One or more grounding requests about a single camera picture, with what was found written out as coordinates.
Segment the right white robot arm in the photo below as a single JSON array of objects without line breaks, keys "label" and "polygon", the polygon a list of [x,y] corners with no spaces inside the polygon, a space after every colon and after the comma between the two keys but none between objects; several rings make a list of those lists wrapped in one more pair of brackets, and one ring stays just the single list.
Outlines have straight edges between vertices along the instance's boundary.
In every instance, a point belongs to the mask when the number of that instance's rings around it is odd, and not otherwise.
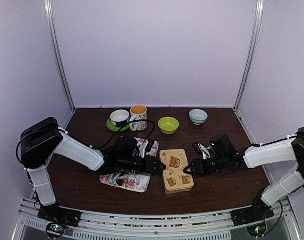
[{"label": "right white robot arm", "polygon": [[297,133],[269,143],[252,143],[236,149],[227,134],[210,139],[207,147],[199,142],[193,148],[200,155],[192,160],[183,172],[192,176],[211,176],[224,169],[232,172],[247,171],[259,166],[295,162],[294,169],[258,194],[248,210],[251,220],[260,220],[282,198],[304,187],[304,127]]}]

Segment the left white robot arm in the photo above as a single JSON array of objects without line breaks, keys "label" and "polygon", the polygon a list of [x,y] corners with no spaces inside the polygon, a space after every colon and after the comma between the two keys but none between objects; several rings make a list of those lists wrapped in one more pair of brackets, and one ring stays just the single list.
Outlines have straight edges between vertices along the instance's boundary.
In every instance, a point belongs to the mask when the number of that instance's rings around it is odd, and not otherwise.
[{"label": "left white robot arm", "polygon": [[101,175],[121,171],[153,174],[166,169],[152,153],[155,143],[148,137],[138,139],[126,135],[117,138],[114,145],[106,142],[101,147],[94,147],[60,127],[56,118],[48,117],[21,134],[15,154],[26,170],[40,204],[45,207],[45,215],[53,222],[59,222],[64,218],[64,211],[56,205],[47,167],[52,155],[63,156]]}]

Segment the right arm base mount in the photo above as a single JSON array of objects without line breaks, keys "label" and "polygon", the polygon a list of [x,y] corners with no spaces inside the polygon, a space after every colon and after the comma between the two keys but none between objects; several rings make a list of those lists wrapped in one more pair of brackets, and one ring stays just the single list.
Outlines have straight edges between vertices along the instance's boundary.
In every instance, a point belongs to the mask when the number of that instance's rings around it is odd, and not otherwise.
[{"label": "right arm base mount", "polygon": [[269,206],[253,205],[251,207],[233,210],[231,218],[235,226],[247,225],[272,218],[274,211]]}]

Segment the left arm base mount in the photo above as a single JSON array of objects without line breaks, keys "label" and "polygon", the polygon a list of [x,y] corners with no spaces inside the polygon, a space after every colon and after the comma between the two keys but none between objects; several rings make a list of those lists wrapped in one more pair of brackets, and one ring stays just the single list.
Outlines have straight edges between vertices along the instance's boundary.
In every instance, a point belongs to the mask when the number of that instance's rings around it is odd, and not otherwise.
[{"label": "left arm base mount", "polygon": [[50,206],[41,205],[37,217],[62,226],[77,227],[82,213],[77,210],[62,208],[57,204]]}]

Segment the bear print tin lid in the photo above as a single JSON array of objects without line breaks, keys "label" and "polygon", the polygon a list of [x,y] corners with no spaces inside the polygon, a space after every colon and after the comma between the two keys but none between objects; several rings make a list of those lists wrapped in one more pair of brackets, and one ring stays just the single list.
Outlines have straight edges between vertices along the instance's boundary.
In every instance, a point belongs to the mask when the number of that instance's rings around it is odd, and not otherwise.
[{"label": "bear print tin lid", "polygon": [[162,176],[164,187],[167,189],[178,189],[194,187],[192,175],[185,174],[183,169],[189,164],[184,149],[166,149],[159,152],[160,161],[166,165]]}]

